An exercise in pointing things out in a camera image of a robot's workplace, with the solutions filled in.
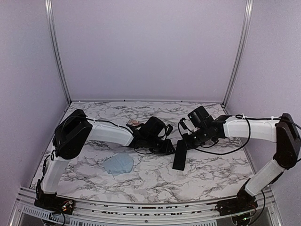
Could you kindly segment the black glasses case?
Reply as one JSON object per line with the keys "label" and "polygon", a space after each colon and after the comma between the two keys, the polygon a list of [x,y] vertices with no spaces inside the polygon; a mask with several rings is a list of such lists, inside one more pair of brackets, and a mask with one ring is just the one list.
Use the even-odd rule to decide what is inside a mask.
{"label": "black glasses case", "polygon": [[187,155],[186,142],[184,140],[178,140],[172,169],[184,171],[185,163],[186,163],[186,155]]}

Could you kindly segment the pink frame sunglasses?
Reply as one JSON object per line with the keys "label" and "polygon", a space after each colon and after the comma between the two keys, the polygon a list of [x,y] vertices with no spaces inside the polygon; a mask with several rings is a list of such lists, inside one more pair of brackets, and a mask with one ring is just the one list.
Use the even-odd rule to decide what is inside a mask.
{"label": "pink frame sunglasses", "polygon": [[138,127],[140,125],[141,123],[135,119],[129,119],[129,121],[127,122],[128,127]]}

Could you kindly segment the blue cleaning cloth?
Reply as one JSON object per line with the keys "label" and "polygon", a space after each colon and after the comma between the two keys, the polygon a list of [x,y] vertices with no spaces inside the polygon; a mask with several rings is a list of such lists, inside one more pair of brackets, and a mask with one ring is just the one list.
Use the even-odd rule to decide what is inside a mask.
{"label": "blue cleaning cloth", "polygon": [[103,162],[104,169],[113,176],[130,173],[133,165],[134,159],[127,153],[119,153]]}

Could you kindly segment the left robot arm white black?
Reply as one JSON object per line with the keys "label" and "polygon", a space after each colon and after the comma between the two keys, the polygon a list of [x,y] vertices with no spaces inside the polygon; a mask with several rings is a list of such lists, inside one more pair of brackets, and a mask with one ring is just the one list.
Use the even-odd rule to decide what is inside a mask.
{"label": "left robot arm white black", "polygon": [[55,129],[53,150],[43,162],[34,205],[72,214],[75,201],[57,196],[58,183],[68,163],[80,154],[88,140],[115,143],[133,149],[147,148],[151,153],[170,155],[175,152],[168,138],[172,130],[171,125],[154,116],[146,123],[121,126],[107,120],[90,119],[83,110],[75,110]]}

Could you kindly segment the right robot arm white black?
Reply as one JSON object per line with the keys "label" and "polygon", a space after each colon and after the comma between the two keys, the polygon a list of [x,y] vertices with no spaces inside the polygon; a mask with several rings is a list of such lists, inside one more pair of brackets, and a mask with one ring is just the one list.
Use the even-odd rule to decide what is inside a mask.
{"label": "right robot arm white black", "polygon": [[222,114],[213,118],[206,108],[200,106],[190,112],[187,118],[180,119],[179,125],[186,131],[181,135],[184,151],[194,149],[211,154],[201,146],[208,141],[216,144],[221,139],[230,138],[244,139],[241,148],[253,140],[275,145],[271,160],[242,185],[236,198],[231,200],[230,209],[243,211],[255,207],[255,197],[301,161],[301,127],[289,113],[259,118],[244,114]]}

